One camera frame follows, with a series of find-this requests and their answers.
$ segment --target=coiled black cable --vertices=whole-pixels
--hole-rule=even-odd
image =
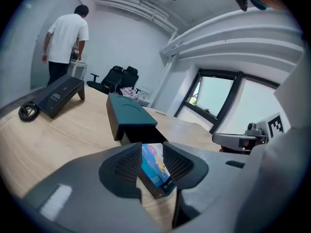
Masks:
[[[39,108],[32,101],[29,101],[20,107],[18,116],[23,122],[31,122],[38,117],[39,113]]]

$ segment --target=window frame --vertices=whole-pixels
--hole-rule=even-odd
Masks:
[[[214,78],[221,78],[221,79],[230,79],[233,80],[232,87],[228,93],[228,96],[220,109],[217,116],[212,115],[208,111],[200,108],[199,106],[193,105],[187,100],[193,96],[193,93],[198,85],[198,83],[201,81],[203,77],[214,77]],[[213,70],[213,69],[199,69],[186,96],[184,97],[183,101],[181,102],[178,110],[176,111],[174,117],[177,117],[179,113],[181,112],[182,108],[184,106],[188,107],[195,113],[199,114],[203,118],[205,118],[207,121],[213,124],[212,128],[209,130],[211,134],[214,134],[218,127],[221,125],[223,120],[225,119],[227,113],[231,109],[231,106],[233,102],[235,101],[235,98],[237,96],[237,93],[240,89],[241,83],[243,79],[248,79],[250,81],[254,81],[263,85],[266,85],[270,88],[277,89],[279,87],[278,83],[250,75],[250,74],[244,74],[243,72],[231,72],[231,71],[224,71],[224,70]]]

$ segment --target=white t-shirt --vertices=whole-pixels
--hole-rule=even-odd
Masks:
[[[53,34],[49,51],[49,61],[51,62],[69,63],[76,40],[88,40],[87,22],[78,14],[59,17],[49,32]]]

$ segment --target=colorful book cover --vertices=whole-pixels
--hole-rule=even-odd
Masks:
[[[170,174],[163,163],[163,145],[161,143],[142,144],[141,168],[156,187],[166,182]]]

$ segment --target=black office chair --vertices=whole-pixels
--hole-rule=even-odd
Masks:
[[[93,81],[87,81],[87,85],[105,94],[114,92],[122,78],[122,70],[122,67],[114,66],[101,83],[96,83],[96,78],[99,76],[91,73],[91,75],[94,76],[94,79]]]
[[[133,67],[128,67],[127,69],[123,69],[122,78],[116,90],[120,95],[122,95],[122,92],[120,91],[120,89],[124,87],[132,87],[134,89],[134,86],[139,78],[137,73],[138,73],[137,69]]]

